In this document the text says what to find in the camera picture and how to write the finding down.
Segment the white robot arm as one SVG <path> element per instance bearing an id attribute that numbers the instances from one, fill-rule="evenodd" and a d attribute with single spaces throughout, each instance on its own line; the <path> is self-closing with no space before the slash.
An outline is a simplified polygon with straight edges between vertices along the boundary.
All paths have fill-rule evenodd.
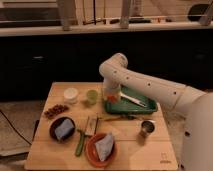
<path id="1" fill-rule="evenodd" d="M 186 116 L 179 171 L 213 171 L 213 92 L 137 73 L 116 53 L 99 66 L 106 100 L 117 101 L 121 86 Z"/>

